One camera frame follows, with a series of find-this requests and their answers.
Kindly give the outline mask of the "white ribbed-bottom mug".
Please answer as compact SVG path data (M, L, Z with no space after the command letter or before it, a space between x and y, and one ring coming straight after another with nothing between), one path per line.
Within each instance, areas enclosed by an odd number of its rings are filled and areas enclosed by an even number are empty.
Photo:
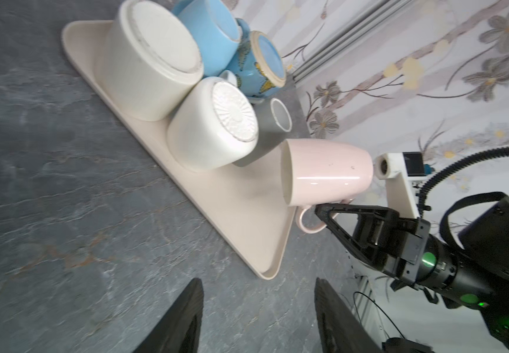
M253 107L232 83L220 77L200 81L180 104L168 126L167 144L184 168L220 168L250 154L259 127Z

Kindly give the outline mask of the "blue butterfly mug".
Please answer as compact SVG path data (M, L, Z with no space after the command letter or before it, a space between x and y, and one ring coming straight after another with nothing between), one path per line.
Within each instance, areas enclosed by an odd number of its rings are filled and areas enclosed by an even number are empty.
M265 99L285 86L287 75L282 57L265 33L250 30L243 19L241 42L226 67L237 78L238 88L247 97Z

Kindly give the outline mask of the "white smooth mug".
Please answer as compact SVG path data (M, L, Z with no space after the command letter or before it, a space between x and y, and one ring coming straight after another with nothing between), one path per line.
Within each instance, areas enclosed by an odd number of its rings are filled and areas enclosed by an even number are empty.
M164 119L204 76L189 30L153 1L121 4L94 68L120 111L142 121Z

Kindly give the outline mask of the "pink mug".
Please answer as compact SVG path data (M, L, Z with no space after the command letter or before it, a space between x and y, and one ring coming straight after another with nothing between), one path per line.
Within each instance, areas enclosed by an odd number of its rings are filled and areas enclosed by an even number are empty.
M366 191L374 177L370 154L355 146L323 139L286 139L281 145L281 182L285 203L296 207L296 224L307 234L326 225L306 227L303 216L311 207L350 203Z

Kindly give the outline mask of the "small grey mug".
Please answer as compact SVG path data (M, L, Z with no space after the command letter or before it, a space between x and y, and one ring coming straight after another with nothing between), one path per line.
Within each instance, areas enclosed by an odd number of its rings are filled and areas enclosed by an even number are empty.
M293 127L289 110L280 99L272 98L255 105L254 112L259 127L257 145L250 154L233 163L238 167L248 166L274 150Z

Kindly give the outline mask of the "plain light blue mug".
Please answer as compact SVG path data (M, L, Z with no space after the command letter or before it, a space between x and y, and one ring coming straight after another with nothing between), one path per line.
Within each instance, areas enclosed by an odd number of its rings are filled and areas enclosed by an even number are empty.
M221 0L179 1L172 13L188 28L198 45L205 76L218 76L241 42L235 17Z

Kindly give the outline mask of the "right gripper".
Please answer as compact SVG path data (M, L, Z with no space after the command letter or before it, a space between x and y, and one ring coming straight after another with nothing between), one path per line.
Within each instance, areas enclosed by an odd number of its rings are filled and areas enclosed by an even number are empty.
M329 203L315 214L341 245L364 266L409 287L448 287L457 276L457 257L430 234L424 219L405 219L388 207ZM355 214L344 228L335 217Z

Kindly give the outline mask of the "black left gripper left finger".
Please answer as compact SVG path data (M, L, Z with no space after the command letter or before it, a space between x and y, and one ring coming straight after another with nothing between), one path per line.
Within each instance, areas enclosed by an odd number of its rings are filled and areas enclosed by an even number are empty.
M203 309L202 281L193 278L134 353L196 353L201 335Z

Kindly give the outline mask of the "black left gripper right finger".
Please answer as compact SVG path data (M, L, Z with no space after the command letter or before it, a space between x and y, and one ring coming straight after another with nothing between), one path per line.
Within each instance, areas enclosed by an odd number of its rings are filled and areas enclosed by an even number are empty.
M316 279L314 296L322 352L380 353L378 345L327 280Z

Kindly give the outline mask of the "cream plastic tray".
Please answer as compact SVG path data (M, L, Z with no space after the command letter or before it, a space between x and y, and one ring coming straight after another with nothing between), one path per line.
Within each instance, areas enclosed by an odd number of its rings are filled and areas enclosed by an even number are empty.
M64 53L160 168L182 190L220 236L261 279L278 274L295 208L282 198L278 148L241 168L228 165L194 173L174 160L166 143L169 121L145 122L123 113L96 82L94 64L111 21L73 21L62 30Z

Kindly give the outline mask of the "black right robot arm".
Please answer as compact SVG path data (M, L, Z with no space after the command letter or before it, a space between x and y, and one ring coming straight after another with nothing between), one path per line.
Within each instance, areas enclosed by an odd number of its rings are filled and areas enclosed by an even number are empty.
M316 216L357 260L429 302L480 312L490 335L509 349L509 196L478 194L452 212L477 204L489 209L453 235L444 216L432 235L424 219L406 219L387 207L320 204Z

